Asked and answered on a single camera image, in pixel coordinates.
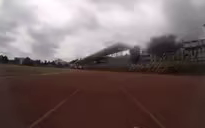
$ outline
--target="cloudy sky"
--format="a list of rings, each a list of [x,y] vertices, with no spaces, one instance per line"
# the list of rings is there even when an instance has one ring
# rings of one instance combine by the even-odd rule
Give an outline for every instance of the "cloudy sky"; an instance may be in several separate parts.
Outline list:
[[[205,0],[0,0],[0,53],[71,60],[115,42],[205,38]]]

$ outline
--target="running track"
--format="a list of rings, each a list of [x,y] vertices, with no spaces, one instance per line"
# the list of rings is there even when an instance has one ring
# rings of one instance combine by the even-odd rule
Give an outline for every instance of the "running track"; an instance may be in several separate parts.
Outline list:
[[[205,128],[205,77],[0,77],[0,128]]]

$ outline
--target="tree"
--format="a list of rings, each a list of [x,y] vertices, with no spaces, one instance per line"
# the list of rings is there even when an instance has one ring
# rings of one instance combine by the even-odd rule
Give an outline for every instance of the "tree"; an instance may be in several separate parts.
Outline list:
[[[167,35],[152,38],[147,51],[152,55],[161,57],[164,53],[173,53],[179,48],[180,44],[176,42],[176,36]]]
[[[130,49],[130,61],[132,64],[137,64],[140,59],[140,47],[134,46]]]
[[[32,66],[32,65],[33,65],[33,61],[32,61],[29,57],[26,57],[26,58],[23,60],[23,65]]]

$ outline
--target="grandstand roof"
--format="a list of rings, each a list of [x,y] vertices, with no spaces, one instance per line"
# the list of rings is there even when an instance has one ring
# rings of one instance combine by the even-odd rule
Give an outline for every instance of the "grandstand roof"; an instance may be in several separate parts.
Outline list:
[[[83,58],[82,60],[80,60],[78,63],[86,63],[86,62],[90,62],[90,61],[94,61],[98,58],[102,58],[104,56],[110,55],[110,54],[114,54],[114,53],[118,53],[121,51],[125,51],[130,49],[130,46],[122,44],[122,43],[117,43],[114,44],[110,47],[104,48],[99,52],[96,52],[90,56],[87,56],[86,58]]]

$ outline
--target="track surface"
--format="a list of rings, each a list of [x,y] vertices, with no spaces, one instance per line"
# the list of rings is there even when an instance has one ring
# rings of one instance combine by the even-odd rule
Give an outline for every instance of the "track surface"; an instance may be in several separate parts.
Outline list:
[[[0,128],[205,128],[205,77],[0,77]]]

